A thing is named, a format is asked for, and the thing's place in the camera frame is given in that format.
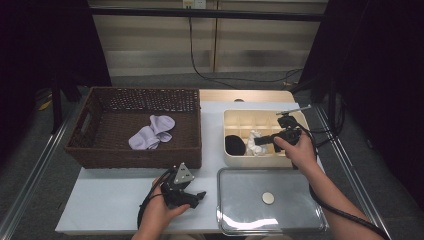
wicker basket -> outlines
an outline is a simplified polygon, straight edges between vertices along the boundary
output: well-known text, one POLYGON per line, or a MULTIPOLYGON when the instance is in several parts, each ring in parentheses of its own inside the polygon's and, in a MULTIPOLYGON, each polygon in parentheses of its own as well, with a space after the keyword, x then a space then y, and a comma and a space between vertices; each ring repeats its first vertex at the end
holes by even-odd
POLYGON ((169 168, 202 165, 198 89, 94 87, 65 146, 84 168, 169 168), (168 115, 175 127, 169 142, 154 150, 132 150, 129 138, 150 125, 151 115, 168 115))

white cloth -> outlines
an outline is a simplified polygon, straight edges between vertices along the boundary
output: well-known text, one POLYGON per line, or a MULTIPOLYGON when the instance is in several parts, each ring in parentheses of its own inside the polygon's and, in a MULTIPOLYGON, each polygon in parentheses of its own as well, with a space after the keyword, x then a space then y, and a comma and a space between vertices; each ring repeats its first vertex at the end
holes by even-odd
POLYGON ((262 137, 262 134, 258 131, 250 131, 249 139, 247 140, 247 151, 246 154, 249 156, 263 156, 268 150, 266 145, 257 146, 255 145, 255 138, 262 137))

clear plastic lid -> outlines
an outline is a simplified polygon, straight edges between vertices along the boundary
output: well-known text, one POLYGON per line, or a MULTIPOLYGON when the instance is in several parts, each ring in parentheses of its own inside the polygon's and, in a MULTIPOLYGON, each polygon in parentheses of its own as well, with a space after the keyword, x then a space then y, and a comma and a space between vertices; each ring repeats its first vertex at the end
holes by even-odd
POLYGON ((223 168, 218 224, 226 235, 321 232, 327 223, 296 170, 223 168))

forearm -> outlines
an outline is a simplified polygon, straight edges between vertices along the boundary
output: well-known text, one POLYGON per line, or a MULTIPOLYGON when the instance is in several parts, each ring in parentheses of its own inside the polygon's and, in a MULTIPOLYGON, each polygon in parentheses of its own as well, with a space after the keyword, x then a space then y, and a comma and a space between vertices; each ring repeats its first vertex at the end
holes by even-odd
MULTIPOLYGON (((363 214, 318 167, 309 169, 307 177, 317 197, 326 204, 369 222, 363 214)), ((336 239, 381 239, 379 235, 349 219, 329 212, 324 214, 336 239)))
POLYGON ((156 240, 160 236, 160 232, 138 230, 131 240, 156 240))

human hand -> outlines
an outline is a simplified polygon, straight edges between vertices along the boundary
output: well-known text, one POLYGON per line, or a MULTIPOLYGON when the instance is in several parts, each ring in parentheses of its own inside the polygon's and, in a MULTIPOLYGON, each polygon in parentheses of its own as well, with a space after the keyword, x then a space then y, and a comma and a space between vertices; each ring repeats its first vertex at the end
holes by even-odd
POLYGON ((296 145, 291 145, 280 137, 275 137, 274 142, 286 151, 286 156, 303 174, 307 174, 309 170, 315 171, 318 167, 311 139, 304 131, 296 145))
POLYGON ((189 204, 184 204, 177 208, 169 209, 163 199, 160 186, 157 186, 152 195, 150 202, 147 204, 143 213, 139 230, 133 236, 132 240, 153 240, 157 239, 162 231, 169 225, 172 219, 183 214, 190 208, 189 204))

